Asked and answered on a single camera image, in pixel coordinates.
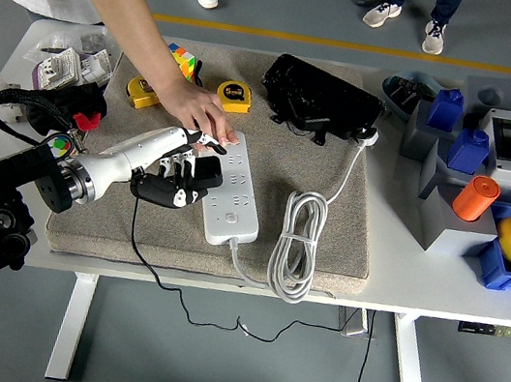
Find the person's right hand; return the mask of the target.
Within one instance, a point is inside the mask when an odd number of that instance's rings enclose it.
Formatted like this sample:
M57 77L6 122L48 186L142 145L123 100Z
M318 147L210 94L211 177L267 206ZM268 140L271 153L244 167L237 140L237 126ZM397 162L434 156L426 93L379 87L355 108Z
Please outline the person's right hand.
M201 130L226 147L238 143L217 94L195 86L183 76L155 87L160 102L186 129Z

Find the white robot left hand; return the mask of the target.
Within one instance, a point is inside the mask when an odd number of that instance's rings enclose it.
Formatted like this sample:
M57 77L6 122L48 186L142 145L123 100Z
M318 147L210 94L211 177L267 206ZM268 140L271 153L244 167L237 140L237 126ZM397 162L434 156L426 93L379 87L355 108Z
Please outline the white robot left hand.
M223 183L221 144L202 131L170 127L142 133L97 155L71 161L78 202L104 196L113 183L130 185L134 196L155 205L181 208Z

